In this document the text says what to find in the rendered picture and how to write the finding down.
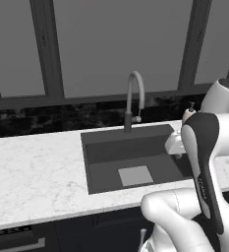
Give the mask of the dark grey sink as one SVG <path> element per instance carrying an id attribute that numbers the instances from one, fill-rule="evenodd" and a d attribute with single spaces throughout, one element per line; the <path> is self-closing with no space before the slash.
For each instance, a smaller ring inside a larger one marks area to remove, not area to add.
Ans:
<path id="1" fill-rule="evenodd" d="M 192 177 L 186 155 L 170 156 L 165 142 L 174 132 L 168 125 L 81 134 L 90 194 L 181 181 Z"/>

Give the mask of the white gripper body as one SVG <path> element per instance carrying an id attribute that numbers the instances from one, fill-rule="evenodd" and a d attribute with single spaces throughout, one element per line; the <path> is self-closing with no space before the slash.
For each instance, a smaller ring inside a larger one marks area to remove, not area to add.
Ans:
<path id="1" fill-rule="evenodd" d="M 165 142 L 165 150 L 168 155 L 182 155 L 186 152 L 180 131 L 174 131 Z"/>

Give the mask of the white soap dispenser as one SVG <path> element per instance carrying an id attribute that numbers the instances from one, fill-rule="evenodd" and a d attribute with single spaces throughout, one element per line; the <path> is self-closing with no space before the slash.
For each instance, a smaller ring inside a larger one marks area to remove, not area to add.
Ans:
<path id="1" fill-rule="evenodd" d="M 182 123 L 185 123 L 191 116 L 197 113 L 194 109 L 195 103 L 193 101 L 190 102 L 190 107 L 187 108 L 182 117 Z"/>

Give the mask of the dark framed window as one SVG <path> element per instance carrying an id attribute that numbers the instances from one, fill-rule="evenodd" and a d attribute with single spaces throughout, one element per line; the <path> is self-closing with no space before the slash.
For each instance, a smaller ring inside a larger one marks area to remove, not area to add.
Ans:
<path id="1" fill-rule="evenodd" d="M 0 0 L 0 109 L 203 94 L 229 75 L 229 0 Z"/>

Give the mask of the dark dishwasher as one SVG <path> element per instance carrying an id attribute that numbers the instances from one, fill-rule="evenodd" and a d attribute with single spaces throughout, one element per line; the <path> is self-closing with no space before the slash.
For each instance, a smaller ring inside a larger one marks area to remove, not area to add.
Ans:
<path id="1" fill-rule="evenodd" d="M 25 252 L 60 252 L 55 227 L 51 222 L 0 230 L 0 249 L 35 243 L 45 238 L 45 246 Z"/>

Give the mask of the dark blue cupboard door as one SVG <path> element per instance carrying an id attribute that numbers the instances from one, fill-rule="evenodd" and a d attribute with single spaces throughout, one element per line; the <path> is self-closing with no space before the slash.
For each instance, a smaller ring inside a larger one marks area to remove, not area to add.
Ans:
<path id="1" fill-rule="evenodd" d="M 141 230 L 153 224 L 140 207 L 55 222 L 61 252 L 138 252 Z"/>

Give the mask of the grey curved tap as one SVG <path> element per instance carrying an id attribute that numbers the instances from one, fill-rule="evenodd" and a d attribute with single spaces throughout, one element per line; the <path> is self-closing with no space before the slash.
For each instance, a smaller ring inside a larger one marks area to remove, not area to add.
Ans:
<path id="1" fill-rule="evenodd" d="M 142 117 L 140 115 L 133 116 L 132 113 L 132 94 L 133 94 L 133 83 L 137 82 L 139 87 L 139 112 L 142 112 L 144 109 L 145 102 L 145 92 L 143 78 L 138 71 L 133 71 L 128 78 L 128 93 L 127 93 L 127 107 L 125 111 L 124 119 L 124 132 L 130 133 L 132 130 L 133 123 L 141 123 Z"/>

